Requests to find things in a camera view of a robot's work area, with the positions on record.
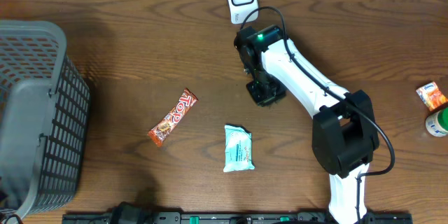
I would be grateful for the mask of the teal wet wipes pack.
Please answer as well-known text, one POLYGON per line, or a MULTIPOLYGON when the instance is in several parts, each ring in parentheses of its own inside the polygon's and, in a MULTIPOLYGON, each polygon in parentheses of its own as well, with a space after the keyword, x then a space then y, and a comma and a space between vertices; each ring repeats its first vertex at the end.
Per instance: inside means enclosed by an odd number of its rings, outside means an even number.
POLYGON ((252 161, 252 134, 243 127, 225 125, 224 172, 254 170, 252 161))

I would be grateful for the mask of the red Top chocolate bar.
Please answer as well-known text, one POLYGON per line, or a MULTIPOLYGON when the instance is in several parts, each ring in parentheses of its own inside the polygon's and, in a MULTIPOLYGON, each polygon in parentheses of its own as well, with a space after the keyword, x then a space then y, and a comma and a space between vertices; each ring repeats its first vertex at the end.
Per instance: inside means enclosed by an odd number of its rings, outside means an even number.
POLYGON ((185 88, 173 109, 148 132, 148 136, 157 147, 162 146, 165 139, 196 102, 197 97, 188 88, 185 88))

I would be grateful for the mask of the orange Kleenex tissue pack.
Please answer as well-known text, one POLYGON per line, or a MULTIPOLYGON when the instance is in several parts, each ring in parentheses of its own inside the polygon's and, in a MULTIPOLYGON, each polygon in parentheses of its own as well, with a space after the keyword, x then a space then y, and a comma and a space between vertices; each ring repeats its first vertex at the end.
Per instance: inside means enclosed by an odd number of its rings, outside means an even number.
POLYGON ((429 111, 434 111, 447 103, 447 98, 435 82, 430 82, 417 88, 416 93, 429 111))

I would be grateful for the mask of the green lid jar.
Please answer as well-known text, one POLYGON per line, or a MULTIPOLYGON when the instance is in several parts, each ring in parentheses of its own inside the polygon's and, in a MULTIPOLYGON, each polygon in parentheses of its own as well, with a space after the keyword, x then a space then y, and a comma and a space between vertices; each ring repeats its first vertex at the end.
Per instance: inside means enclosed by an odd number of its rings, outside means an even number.
POLYGON ((427 117, 425 121, 426 129, 434 137, 447 136, 447 113, 447 108, 444 108, 441 111, 427 117))

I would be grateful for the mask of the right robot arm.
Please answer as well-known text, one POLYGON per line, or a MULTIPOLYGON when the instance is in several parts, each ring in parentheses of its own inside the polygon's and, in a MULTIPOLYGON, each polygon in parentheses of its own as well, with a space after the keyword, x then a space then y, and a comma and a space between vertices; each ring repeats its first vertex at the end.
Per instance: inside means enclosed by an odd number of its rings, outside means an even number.
POLYGON ((330 177, 332 218, 337 223, 363 218, 365 182, 356 178, 368 170, 379 146, 371 99, 326 78, 276 25, 260 31, 243 28, 234 46, 252 75, 246 88, 257 105, 268 106, 291 92, 311 116, 311 147, 330 177))

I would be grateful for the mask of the grey plastic basket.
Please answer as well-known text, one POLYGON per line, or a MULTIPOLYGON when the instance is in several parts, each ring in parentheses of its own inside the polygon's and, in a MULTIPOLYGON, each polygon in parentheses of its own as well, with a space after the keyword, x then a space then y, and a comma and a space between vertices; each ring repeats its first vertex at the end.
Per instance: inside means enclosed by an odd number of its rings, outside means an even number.
POLYGON ((60 208, 78 187, 90 89, 51 22, 1 21, 1 217, 60 208))

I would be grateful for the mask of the black mounting rail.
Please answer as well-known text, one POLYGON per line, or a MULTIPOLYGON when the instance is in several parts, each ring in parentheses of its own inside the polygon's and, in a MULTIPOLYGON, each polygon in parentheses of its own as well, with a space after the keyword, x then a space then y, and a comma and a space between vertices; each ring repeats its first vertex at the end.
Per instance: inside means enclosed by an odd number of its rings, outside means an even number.
POLYGON ((328 213, 270 213, 270 214, 186 214, 179 212, 159 212, 145 217, 130 215, 115 217, 112 213, 102 214, 65 214, 62 224, 111 224, 111 223, 147 223, 147 224, 269 224, 269 223, 334 223, 328 213))

